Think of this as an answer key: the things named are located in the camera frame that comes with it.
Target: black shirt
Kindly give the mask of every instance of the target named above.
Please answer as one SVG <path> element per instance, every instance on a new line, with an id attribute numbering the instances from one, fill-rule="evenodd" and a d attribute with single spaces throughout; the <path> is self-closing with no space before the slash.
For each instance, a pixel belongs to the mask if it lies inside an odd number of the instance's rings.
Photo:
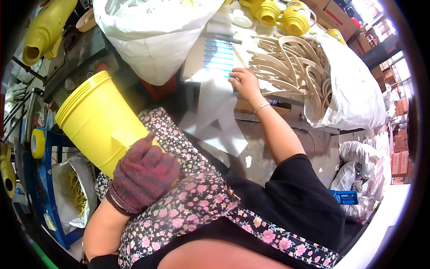
<path id="1" fill-rule="evenodd" d="M 316 176 L 308 157 L 294 155 L 283 161 L 263 188 L 247 179 L 225 177 L 242 205 L 262 218 L 306 238 L 338 251 L 344 232 L 345 213 Z M 297 268 L 315 268 L 296 260 L 244 231 L 225 217 L 172 239 L 155 253 L 136 261 L 132 269 L 157 268 L 160 261 L 175 248 L 190 241 L 213 238 L 237 244 L 283 264 Z M 91 260 L 91 268 L 119 268 L 117 255 Z"/>

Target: floral apron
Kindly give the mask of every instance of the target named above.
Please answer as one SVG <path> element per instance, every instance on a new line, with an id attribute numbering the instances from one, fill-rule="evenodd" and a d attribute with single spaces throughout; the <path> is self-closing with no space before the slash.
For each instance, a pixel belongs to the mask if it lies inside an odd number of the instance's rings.
<path id="1" fill-rule="evenodd" d="M 145 212 L 131 220 L 121 237 L 118 263 L 130 269 L 134 262 L 167 245 L 173 238 L 226 217 L 266 244 L 317 268 L 332 268 L 338 254 L 264 220 L 240 204 L 240 198 L 174 125 L 163 108 L 143 111 L 140 120 L 156 141 L 181 166 L 180 180 Z M 101 173 L 96 192 L 102 200 L 111 179 Z"/>

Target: silver bracelet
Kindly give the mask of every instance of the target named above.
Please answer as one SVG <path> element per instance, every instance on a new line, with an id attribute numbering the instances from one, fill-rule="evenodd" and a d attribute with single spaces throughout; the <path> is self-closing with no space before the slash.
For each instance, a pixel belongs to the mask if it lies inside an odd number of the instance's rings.
<path id="1" fill-rule="evenodd" d="M 256 115 L 256 114 L 257 114 L 257 112 L 258 112 L 260 109 L 262 109 L 263 107 L 265 107 L 265 106 L 267 106 L 267 105 L 270 105 L 270 103 L 269 103 L 269 102 L 265 102 L 264 104 L 262 104 L 261 106 L 259 106 L 259 107 L 254 111 L 254 114 Z"/>

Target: red knitted glove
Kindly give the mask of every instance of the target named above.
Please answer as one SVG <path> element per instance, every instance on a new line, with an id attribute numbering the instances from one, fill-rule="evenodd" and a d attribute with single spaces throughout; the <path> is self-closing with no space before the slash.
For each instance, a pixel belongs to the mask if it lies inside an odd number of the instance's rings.
<path id="1" fill-rule="evenodd" d="M 159 146 L 152 145 L 155 133 L 136 141 L 120 159 L 109 182 L 109 193 L 130 213 L 152 205 L 166 193 L 179 175 L 179 163 Z"/>

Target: work glove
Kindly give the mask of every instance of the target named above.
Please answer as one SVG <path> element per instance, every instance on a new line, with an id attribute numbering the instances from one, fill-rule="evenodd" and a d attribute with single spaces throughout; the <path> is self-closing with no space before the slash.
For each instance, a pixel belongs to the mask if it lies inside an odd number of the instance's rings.
<path id="1" fill-rule="evenodd" d="M 139 213 L 165 194 L 179 175 L 178 161 L 152 145 L 155 133 L 136 141 L 114 170 L 109 193 L 129 213 Z"/>

